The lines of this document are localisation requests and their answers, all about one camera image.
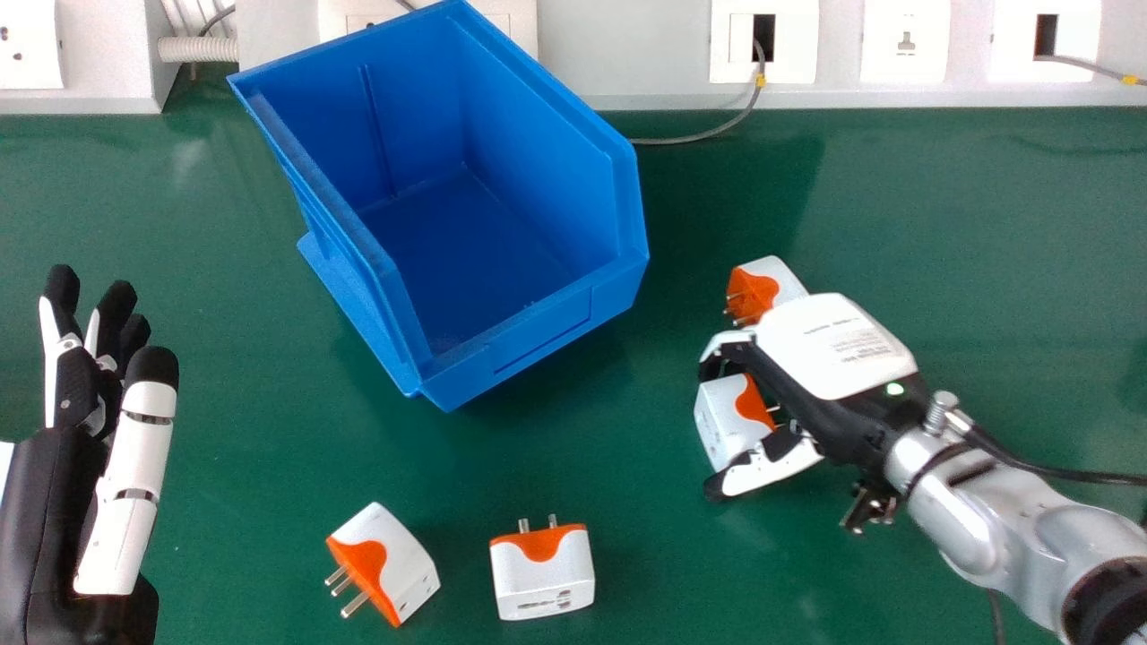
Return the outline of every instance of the white and orange plug adapter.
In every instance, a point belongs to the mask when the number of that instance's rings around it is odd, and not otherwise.
[[[490,541],[498,617],[504,621],[564,614],[593,604],[595,577],[585,524],[530,530],[525,519],[517,533]]]
[[[442,586],[426,549],[376,502],[330,534],[327,547],[338,564],[325,581],[330,595],[337,597],[352,584],[359,590],[343,607],[344,619],[369,600],[399,627]]]

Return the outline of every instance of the green table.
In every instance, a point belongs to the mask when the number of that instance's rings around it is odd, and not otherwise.
[[[778,254],[1020,453],[1147,469],[1147,111],[762,112],[639,161],[653,262],[633,310],[443,414],[398,394],[296,252],[291,193],[221,76],[180,83],[162,117],[0,119],[0,438],[40,422],[34,302],[69,262],[84,316],[127,278],[182,362],[145,564],[158,643],[990,642],[984,593],[911,522],[836,527],[849,469],[705,503],[694,363],[729,269]],[[1062,489],[1142,510],[1142,491]],[[343,621],[349,596],[321,583],[323,538],[370,500],[443,580],[398,631]],[[548,512],[588,524],[596,603],[499,622],[486,543]],[[1013,643],[1053,642],[1006,620]]]

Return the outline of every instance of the power outlet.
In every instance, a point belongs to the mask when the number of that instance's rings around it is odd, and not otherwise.
[[[0,90],[61,90],[55,0],[0,3]]]
[[[757,69],[754,37],[770,36],[771,46],[762,42],[768,83],[817,80],[819,0],[712,0],[709,83],[748,83]]]
[[[866,0],[861,83],[943,83],[951,0]]]
[[[992,83],[1087,83],[1091,71],[1032,60],[1055,54],[1089,61],[1099,53],[1100,0],[997,0]]]
[[[411,3],[422,8],[434,2]],[[537,0],[470,0],[470,5],[526,54],[538,57]],[[319,0],[319,40],[334,40],[404,14],[406,9],[395,0]]]

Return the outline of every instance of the robotic arm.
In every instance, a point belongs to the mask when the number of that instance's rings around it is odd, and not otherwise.
[[[778,258],[734,270],[728,303],[742,328],[717,334],[705,349],[695,412],[711,458],[721,454],[713,446],[749,448],[713,460],[710,498],[760,488],[821,456],[857,466],[845,529],[891,523],[903,507],[961,577],[1007,595],[1061,642],[1147,645],[1147,534],[1134,522],[1055,492],[1030,471],[1064,472],[1011,456],[952,394],[930,394],[888,329],[840,294],[809,295]],[[713,396],[734,381],[741,399],[762,390],[774,397],[773,412],[787,413],[788,423]],[[790,448],[770,452],[770,444]]]
[[[108,289],[83,337],[78,298],[72,270],[53,267],[39,301],[45,429],[0,443],[0,642],[149,645],[158,596],[139,569],[179,366],[145,347],[131,285]]]

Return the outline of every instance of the blue plastic bin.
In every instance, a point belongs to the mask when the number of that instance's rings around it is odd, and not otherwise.
[[[632,146],[463,0],[229,80],[407,396],[453,410],[632,305]]]

